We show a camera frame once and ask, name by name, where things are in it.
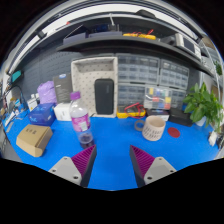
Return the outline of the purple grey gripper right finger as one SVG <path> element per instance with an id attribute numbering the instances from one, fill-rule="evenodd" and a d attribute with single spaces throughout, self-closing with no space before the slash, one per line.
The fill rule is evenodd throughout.
<path id="1" fill-rule="evenodd" d="M 165 158 L 153 157 L 136 146 L 130 146 L 129 155 L 138 187 L 148 185 L 176 171 Z"/>

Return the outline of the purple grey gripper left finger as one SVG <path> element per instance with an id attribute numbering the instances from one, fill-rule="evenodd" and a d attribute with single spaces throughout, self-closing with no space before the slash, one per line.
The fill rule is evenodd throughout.
<path id="1" fill-rule="evenodd" d="M 87 187 L 96 155 L 96 146 L 90 146 L 73 157 L 62 157 L 49 172 L 81 187 Z"/>

